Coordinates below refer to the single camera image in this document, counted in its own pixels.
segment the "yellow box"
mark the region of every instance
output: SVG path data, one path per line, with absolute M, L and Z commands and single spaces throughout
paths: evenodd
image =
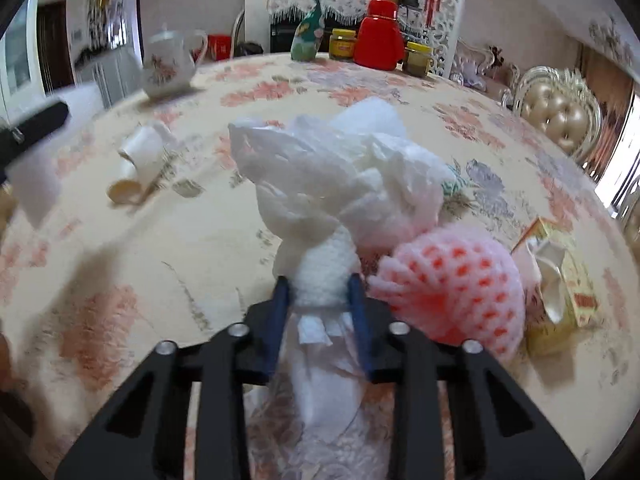
M 551 220 L 537 218 L 513 250 L 531 237 L 536 237 L 539 241 L 549 239 L 566 249 L 561 269 L 562 280 L 566 285 L 564 317 L 560 323 L 553 324 L 546 314 L 535 317 L 527 314 L 525 325 L 527 351 L 535 356 L 558 352 L 569 346 L 572 333 L 585 327 L 596 313 L 598 300 L 587 268 L 578 256 L 574 238 L 569 233 Z M 540 297 L 525 298 L 526 303 L 530 301 L 541 301 L 541 299 Z M 529 304 L 526 304 L 526 307 L 527 311 L 531 310 Z

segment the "floral tablecloth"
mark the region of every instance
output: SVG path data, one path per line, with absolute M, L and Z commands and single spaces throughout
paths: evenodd
M 254 186 L 234 167 L 227 123 L 329 117 L 372 95 L 393 104 L 411 137 L 472 184 L 447 204 L 442 222 L 485 226 L 508 248 L 537 216 L 574 235 L 600 325 L 573 351 L 536 362 L 522 356 L 511 372 L 588 478 L 597 471 L 640 408 L 638 275 L 592 184 L 560 150 L 498 103 L 437 77 L 281 55 L 208 66 L 193 86 L 160 104 L 137 94 L 97 118 L 56 156 L 63 194 L 43 227 L 34 231 L 18 211 L 3 241 L 0 316 L 16 388 L 36 416 L 31 454 L 48 476 L 158 340 L 201 342 L 270 294 L 278 239 L 262 224 Z M 114 206 L 105 190 L 119 166 L 116 149 L 153 118 L 181 148 L 143 206 Z M 371 392 L 368 405 L 387 394 Z M 377 416 L 388 420 L 383 411 Z M 299 426 L 286 429 L 300 436 Z M 450 469 L 450 432 L 447 439 Z M 189 429 L 188 452 L 193 446 Z M 336 466 L 352 455 L 346 444 Z M 189 454 L 187 462 L 191 478 Z M 254 463 L 254 478 L 268 478 L 258 454 Z M 309 478 L 324 478 L 315 473 Z

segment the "chair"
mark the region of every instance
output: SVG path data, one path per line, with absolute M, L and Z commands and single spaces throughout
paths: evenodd
M 518 84 L 513 112 L 580 165 L 602 131 L 600 105 L 577 70 L 530 69 Z
M 618 211 L 618 224 L 622 230 L 622 235 L 625 238 L 626 244 L 631 249 L 636 261 L 640 262 L 640 208 L 638 203 L 640 202 L 640 176 L 637 176 L 629 186 L 629 191 L 626 193 L 622 204 L 620 204 L 620 210 Z
M 506 107 L 513 103 L 513 91 L 509 85 L 485 75 L 494 63 L 494 59 L 494 54 L 490 50 L 469 46 L 464 41 L 458 40 L 449 79 L 461 85 L 466 83 L 467 86 L 484 93 Z M 520 71 L 513 64 L 511 67 L 508 72 L 511 73 L 510 82 L 513 84 L 514 77 L 517 81 Z
M 502 83 L 507 86 L 513 95 L 516 94 L 516 88 L 520 81 L 520 69 L 513 63 L 505 63 L 500 68 L 494 69 L 494 72 L 489 69 L 487 75 L 491 76 L 493 81 Z
M 236 57 L 236 47 L 239 43 L 238 38 L 240 36 L 240 28 L 242 27 L 242 22 L 244 22 L 244 9 L 242 9 L 238 16 L 236 16 L 234 28 L 231 31 L 231 59 Z

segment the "jar with yellow lid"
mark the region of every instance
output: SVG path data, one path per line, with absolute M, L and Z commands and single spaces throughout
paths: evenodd
M 334 28 L 329 40 L 329 57 L 338 61 L 353 59 L 356 47 L 356 31 L 348 28 Z
M 433 66 L 432 53 L 430 46 L 409 41 L 404 49 L 402 71 L 414 77 L 424 77 Z

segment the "red bag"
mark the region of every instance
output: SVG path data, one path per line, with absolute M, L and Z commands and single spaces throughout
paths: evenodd
M 231 36 L 209 34 L 209 55 L 215 61 L 231 57 Z

